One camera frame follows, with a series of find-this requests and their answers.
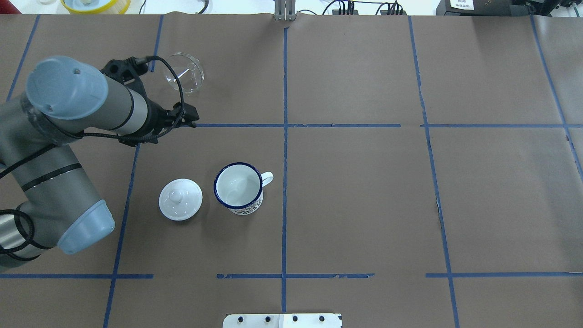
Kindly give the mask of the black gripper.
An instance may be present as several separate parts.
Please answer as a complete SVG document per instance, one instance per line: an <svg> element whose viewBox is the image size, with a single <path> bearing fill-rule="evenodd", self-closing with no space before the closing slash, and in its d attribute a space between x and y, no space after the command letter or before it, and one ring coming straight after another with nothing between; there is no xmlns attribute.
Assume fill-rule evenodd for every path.
<svg viewBox="0 0 583 328"><path fill-rule="evenodd" d="M196 107L184 103L183 92L179 91L179 101L172 110L165 110L148 98L140 77L148 72L151 62L164 64L172 77L177 77L169 63L160 57L130 57L123 60L110 60L101 73L114 81L115 87L122 88L122 100L114 101L114 110L126 110L123 120L107 138L135 147L137 144L158 143L158 139L175 128L196 128L199 119Z"/></svg>

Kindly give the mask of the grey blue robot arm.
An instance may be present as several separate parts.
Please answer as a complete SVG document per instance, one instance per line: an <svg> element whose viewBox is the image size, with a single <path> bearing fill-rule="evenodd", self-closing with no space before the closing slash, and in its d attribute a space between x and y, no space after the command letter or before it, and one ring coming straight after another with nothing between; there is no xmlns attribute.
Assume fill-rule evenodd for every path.
<svg viewBox="0 0 583 328"><path fill-rule="evenodd" d="M140 79L153 61L178 85L170 110L147 96ZM74 255L114 231L113 215L71 143L91 137L129 147L156 144L198 120L179 75L159 56L113 59L102 69L68 56L38 62L23 93L1 105L1 177L11 174L26 196L1 210L1 272L54 248Z"/></svg>

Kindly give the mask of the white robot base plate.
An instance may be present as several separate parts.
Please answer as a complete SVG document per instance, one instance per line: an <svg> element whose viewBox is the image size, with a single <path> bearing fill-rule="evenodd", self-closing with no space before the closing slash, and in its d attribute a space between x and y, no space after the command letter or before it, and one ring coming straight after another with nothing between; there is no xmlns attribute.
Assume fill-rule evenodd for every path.
<svg viewBox="0 0 583 328"><path fill-rule="evenodd" d="M227 315L223 328L342 328L337 313L261 313Z"/></svg>

